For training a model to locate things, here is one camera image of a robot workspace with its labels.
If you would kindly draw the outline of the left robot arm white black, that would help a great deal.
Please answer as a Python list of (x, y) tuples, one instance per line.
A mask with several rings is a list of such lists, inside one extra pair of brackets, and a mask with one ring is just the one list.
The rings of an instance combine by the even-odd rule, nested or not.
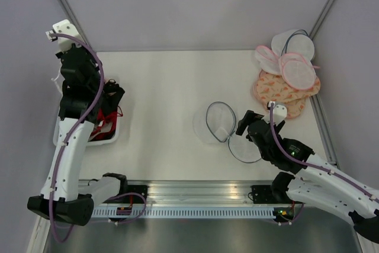
[(46, 182), (39, 195), (28, 199), (27, 208), (45, 219), (84, 226), (97, 205), (109, 199), (123, 203), (129, 197), (123, 174), (106, 173), (90, 185), (79, 186), (89, 139), (114, 136), (125, 91), (115, 81), (104, 80), (85, 48), (73, 46), (57, 56), (64, 77), (59, 137)]

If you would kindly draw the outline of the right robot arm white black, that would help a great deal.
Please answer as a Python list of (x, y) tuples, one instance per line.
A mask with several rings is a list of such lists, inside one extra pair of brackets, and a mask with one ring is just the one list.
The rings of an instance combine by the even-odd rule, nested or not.
[(377, 243), (378, 190), (353, 179), (300, 141), (282, 138), (284, 111), (281, 105), (272, 107), (267, 116), (248, 110), (236, 129), (237, 135), (258, 147), (264, 161), (280, 169), (271, 184), (272, 199), (317, 207)]

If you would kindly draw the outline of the red bra from bag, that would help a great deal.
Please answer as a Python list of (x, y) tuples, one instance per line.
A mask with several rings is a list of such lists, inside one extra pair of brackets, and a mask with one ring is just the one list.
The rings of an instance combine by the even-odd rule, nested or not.
[(97, 123), (89, 137), (89, 140), (102, 140), (109, 139), (115, 131), (113, 124), (117, 121), (117, 117), (123, 116), (123, 111), (120, 106), (116, 112), (111, 113), (109, 116), (104, 116), (102, 111), (99, 110)]

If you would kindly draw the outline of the right arm base black plate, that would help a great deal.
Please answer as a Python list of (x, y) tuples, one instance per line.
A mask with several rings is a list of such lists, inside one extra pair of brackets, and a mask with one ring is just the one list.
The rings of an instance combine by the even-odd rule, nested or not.
[(277, 199), (268, 184), (252, 185), (250, 196), (254, 204), (283, 204), (284, 200)]

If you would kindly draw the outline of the left arm base black plate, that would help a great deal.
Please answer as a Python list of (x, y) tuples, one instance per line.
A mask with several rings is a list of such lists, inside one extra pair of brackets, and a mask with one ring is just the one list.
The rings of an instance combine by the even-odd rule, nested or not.
[[(122, 192), (124, 193), (137, 193), (140, 194), (142, 197), (147, 199), (148, 197), (148, 186), (147, 185), (128, 185), (126, 189)], [(143, 204), (143, 199), (139, 196), (130, 195), (130, 196), (124, 196), (118, 199), (119, 203), (124, 204)]]

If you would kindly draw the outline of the white satin bra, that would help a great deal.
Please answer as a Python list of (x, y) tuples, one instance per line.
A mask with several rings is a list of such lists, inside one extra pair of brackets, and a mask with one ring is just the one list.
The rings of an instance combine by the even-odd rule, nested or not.
[(59, 78), (60, 78), (60, 71), (58, 71), (57, 75), (55, 78), (51, 78), (50, 80), (54, 83), (58, 93), (62, 96), (63, 95), (63, 91), (62, 91), (62, 87), (61, 85), (59, 84)]

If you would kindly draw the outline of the white mesh laundry bag blue trim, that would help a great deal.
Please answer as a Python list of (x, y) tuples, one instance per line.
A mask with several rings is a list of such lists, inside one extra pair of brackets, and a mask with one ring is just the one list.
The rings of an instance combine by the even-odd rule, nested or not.
[(237, 115), (225, 102), (204, 104), (195, 112), (192, 127), (200, 141), (208, 145), (226, 145), (231, 156), (243, 164), (262, 160), (258, 147), (236, 134)]

